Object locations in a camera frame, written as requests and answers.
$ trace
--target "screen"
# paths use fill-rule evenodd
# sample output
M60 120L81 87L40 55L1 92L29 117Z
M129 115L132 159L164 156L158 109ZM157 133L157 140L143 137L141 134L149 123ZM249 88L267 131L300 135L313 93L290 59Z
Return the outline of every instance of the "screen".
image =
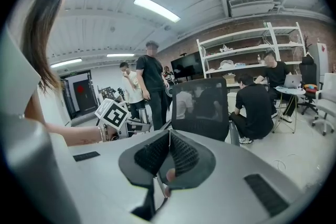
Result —
M175 78L184 78L202 74L203 68L199 52L178 58L171 62Z

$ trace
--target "ceiling light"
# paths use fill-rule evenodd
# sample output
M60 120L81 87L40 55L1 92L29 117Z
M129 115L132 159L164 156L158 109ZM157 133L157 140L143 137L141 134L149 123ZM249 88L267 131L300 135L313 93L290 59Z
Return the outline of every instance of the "ceiling light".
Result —
M78 59L74 59L74 60L69 60L69 61L59 62L59 63L56 63L56 64L54 64L54 65L51 65L50 67L51 67L51 68L61 67L61 66L69 65L69 64L71 64L71 63L75 63L75 62L82 62L82 59L81 59L81 58L78 58Z
M159 4L151 0L134 0L134 3L140 7L149 9L157 14L160 14L163 17L175 22L178 22L181 18L176 16L174 13L170 12L168 9L160 6Z
M106 57L132 57L134 54L107 54Z

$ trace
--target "white floor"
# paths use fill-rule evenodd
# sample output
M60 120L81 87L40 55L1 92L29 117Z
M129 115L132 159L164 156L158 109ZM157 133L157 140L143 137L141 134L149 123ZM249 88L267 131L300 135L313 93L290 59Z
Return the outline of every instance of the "white floor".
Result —
M150 107L146 106L151 118ZM281 123L276 132L270 133L263 140L255 140L242 147L253 152L268 164L287 175L299 188L305 190L314 184L320 184L334 163L336 152L336 133L322 136L322 124L311 127L314 112L307 110L301 115L299 108L295 134ZM91 120L80 126L94 126Z

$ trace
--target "man in white shirt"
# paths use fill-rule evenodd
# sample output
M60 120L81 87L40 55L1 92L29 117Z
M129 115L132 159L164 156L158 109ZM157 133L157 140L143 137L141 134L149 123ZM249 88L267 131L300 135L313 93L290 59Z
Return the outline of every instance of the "man in white shirt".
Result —
M137 73L131 71L128 63L122 62L120 70L123 74L122 84L125 89L125 101L130 104L132 118L139 119L138 109L145 108L145 100L142 96L142 90L136 78Z
M192 95L187 91L181 91L176 95L176 118L185 118L185 112L192 113L194 109Z

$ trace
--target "air conditioner vent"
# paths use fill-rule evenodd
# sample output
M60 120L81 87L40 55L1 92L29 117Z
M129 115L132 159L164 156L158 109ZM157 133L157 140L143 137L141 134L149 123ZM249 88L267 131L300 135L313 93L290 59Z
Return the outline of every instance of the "air conditioner vent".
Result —
M237 7L248 4L259 4L259 3L269 3L273 2L273 0L230 0L230 7Z

